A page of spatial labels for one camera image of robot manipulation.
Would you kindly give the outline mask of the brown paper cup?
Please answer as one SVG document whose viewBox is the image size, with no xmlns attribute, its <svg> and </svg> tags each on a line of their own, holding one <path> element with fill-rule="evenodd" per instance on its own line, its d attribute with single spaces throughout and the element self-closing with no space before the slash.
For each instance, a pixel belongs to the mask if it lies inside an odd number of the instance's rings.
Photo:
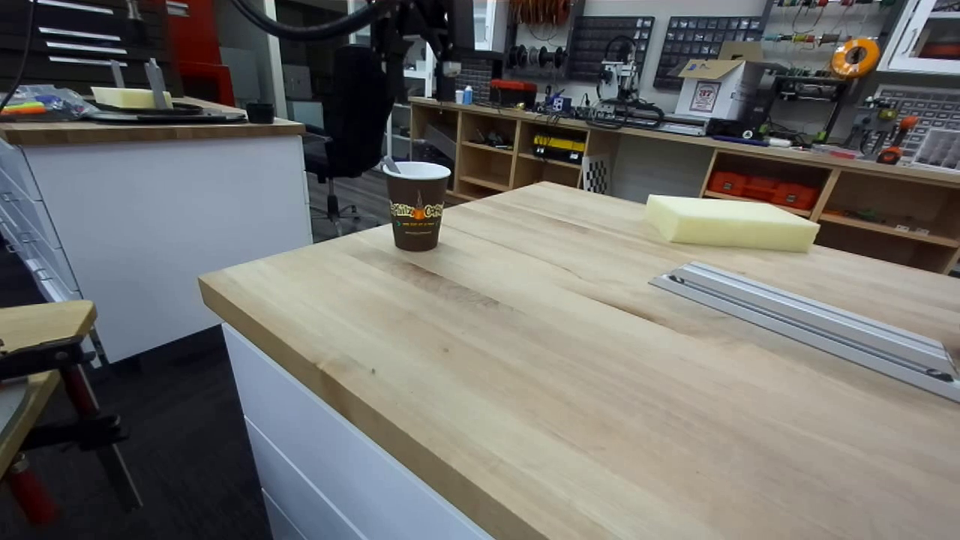
<svg viewBox="0 0 960 540">
<path fill-rule="evenodd" d="M 410 252 L 435 249 L 452 171 L 442 164 L 404 161 L 385 166 L 384 173 L 394 245 Z"/>
</svg>

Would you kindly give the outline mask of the black office chair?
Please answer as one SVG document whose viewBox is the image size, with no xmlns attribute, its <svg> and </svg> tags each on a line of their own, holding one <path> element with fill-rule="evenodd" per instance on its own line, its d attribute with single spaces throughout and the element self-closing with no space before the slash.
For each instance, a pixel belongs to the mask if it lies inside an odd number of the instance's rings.
<svg viewBox="0 0 960 540">
<path fill-rule="evenodd" d="M 306 124 L 303 161 L 307 173 L 327 187 L 326 207 L 312 211 L 342 235 L 342 220 L 364 220 L 356 205 L 340 206 L 338 179 L 355 179 L 377 167 L 394 107 L 380 58 L 367 46 L 350 44 L 334 52 L 333 80 L 323 103 L 323 126 Z"/>
</svg>

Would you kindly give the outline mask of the yellow and black case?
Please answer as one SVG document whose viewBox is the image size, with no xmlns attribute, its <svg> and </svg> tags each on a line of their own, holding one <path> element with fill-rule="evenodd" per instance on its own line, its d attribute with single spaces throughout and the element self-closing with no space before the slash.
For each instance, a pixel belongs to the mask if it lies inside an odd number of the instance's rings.
<svg viewBox="0 0 960 540">
<path fill-rule="evenodd" d="M 532 153 L 537 158 L 580 164 L 585 156 L 586 143 L 574 138 L 538 133 L 532 138 Z"/>
</svg>

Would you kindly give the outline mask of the small desktop machine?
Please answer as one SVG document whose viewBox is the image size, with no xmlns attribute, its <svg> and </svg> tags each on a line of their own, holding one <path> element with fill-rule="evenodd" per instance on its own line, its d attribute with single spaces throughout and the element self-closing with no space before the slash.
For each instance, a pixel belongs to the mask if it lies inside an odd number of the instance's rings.
<svg viewBox="0 0 960 540">
<path fill-rule="evenodd" d="M 607 42 L 598 75 L 596 94 L 600 102 L 630 102 L 638 99 L 638 42 L 617 35 Z"/>
</svg>

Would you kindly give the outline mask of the checkerboard card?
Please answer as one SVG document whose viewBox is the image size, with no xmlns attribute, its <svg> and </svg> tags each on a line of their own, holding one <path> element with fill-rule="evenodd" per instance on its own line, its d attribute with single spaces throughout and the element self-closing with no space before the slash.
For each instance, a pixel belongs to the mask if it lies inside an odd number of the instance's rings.
<svg viewBox="0 0 960 540">
<path fill-rule="evenodd" d="M 580 165 L 580 187 L 591 194 L 609 195 L 613 167 L 609 154 L 594 154 L 586 156 Z"/>
</svg>

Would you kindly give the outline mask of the wooden workbench with shelves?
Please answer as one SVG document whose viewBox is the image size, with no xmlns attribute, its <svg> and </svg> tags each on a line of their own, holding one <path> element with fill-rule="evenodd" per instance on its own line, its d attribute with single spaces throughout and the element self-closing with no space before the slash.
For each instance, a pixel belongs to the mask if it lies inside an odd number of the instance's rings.
<svg viewBox="0 0 960 540">
<path fill-rule="evenodd" d="M 536 134 L 586 143 L 586 156 L 609 154 L 610 194 L 642 203 L 651 194 L 705 195 L 713 171 L 766 176 L 820 188 L 812 211 L 795 215 L 823 224 L 818 242 L 901 266 L 960 273 L 960 173 L 868 163 L 796 149 L 776 149 L 582 121 L 501 107 L 410 102 L 411 137 L 454 143 L 450 194 L 477 200 L 535 182 L 581 188 L 581 165 L 538 158 Z"/>
</svg>

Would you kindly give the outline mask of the black tray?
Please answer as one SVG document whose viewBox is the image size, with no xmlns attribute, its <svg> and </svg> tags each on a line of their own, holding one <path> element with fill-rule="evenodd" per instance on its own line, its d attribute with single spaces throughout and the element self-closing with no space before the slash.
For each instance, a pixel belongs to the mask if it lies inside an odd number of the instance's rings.
<svg viewBox="0 0 960 540">
<path fill-rule="evenodd" d="M 123 109 L 97 103 L 97 109 L 81 115 L 87 121 L 117 125 L 214 125 L 246 123 L 244 112 L 197 106 L 192 103 L 172 104 L 170 109 Z"/>
</svg>

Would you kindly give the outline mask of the small yellow foam block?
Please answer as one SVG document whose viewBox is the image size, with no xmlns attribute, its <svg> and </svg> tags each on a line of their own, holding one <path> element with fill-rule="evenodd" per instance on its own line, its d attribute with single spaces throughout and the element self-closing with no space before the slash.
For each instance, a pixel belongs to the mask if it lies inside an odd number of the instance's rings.
<svg viewBox="0 0 960 540">
<path fill-rule="evenodd" d="M 173 107 L 170 92 L 144 88 L 98 88 L 91 92 L 99 106 L 124 110 L 168 110 Z"/>
</svg>

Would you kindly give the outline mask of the white cabinet with wooden top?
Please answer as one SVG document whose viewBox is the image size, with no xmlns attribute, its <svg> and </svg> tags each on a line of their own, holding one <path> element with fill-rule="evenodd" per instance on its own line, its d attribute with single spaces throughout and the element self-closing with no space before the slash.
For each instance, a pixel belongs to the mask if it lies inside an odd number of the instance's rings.
<svg viewBox="0 0 960 540">
<path fill-rule="evenodd" d="M 220 318 L 199 276 L 309 245 L 301 123 L 0 122 L 0 255 L 86 300 L 105 362 Z"/>
</svg>

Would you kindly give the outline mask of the black drawer cabinet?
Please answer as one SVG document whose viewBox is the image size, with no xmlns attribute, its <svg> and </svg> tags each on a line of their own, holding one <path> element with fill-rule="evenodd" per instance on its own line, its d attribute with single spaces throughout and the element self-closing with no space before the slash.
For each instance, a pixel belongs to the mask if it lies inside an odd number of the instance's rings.
<svg viewBox="0 0 960 540">
<path fill-rule="evenodd" d="M 128 88 L 147 89 L 154 59 L 168 92 L 182 95 L 165 0 L 0 0 L 0 95 L 20 82 L 91 95 L 113 86 L 116 62 Z"/>
</svg>

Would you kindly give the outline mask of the bag of coloured items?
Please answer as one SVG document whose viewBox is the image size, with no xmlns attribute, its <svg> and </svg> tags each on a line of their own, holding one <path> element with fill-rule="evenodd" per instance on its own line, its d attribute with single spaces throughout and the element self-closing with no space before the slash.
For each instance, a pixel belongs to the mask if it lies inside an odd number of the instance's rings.
<svg viewBox="0 0 960 540">
<path fill-rule="evenodd" d="M 0 122 L 76 121 L 100 109 L 69 88 L 54 85 L 20 85 L 0 94 Z"/>
</svg>

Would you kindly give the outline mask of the wooden board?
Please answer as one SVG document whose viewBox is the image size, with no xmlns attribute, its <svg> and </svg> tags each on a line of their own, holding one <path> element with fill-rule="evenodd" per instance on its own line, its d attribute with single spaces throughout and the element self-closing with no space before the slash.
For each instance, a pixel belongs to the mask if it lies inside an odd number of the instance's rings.
<svg viewBox="0 0 960 540">
<path fill-rule="evenodd" d="M 89 300 L 0 310 L 0 482 L 9 476 L 32 428 L 61 382 L 70 347 L 94 328 Z"/>
</svg>

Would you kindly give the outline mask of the red and black clamp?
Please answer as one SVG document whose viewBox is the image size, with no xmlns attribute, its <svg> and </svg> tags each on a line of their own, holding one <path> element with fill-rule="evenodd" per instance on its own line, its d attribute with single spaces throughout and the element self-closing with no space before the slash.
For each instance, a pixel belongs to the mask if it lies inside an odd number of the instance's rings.
<svg viewBox="0 0 960 540">
<path fill-rule="evenodd" d="M 94 359 L 81 338 L 65 338 L 4 351 L 0 341 L 0 383 L 29 383 L 31 376 L 57 374 L 74 407 L 76 418 L 61 423 L 38 424 L 50 394 L 26 392 L 21 404 L 0 431 L 0 485 L 7 485 L 26 520 L 33 526 L 49 525 L 58 509 L 47 489 L 30 469 L 27 452 L 52 446 L 74 446 L 94 452 L 124 512 L 143 506 L 119 443 L 129 437 L 117 415 L 102 413 L 85 372 Z"/>
</svg>

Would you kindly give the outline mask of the aluminium rail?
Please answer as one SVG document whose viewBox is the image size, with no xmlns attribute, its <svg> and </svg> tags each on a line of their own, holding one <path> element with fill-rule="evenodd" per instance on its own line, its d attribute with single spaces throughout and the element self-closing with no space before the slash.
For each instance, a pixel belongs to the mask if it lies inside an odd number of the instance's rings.
<svg viewBox="0 0 960 540">
<path fill-rule="evenodd" d="M 650 284 L 960 404 L 960 369 L 940 341 L 699 262 Z"/>
</svg>

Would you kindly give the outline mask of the white wall cabinet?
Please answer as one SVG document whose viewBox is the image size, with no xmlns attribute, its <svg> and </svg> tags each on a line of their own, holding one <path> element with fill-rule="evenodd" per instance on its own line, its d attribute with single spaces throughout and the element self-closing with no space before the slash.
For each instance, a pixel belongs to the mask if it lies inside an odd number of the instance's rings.
<svg viewBox="0 0 960 540">
<path fill-rule="evenodd" d="M 960 0 L 904 0 L 877 70 L 960 77 Z"/>
</svg>

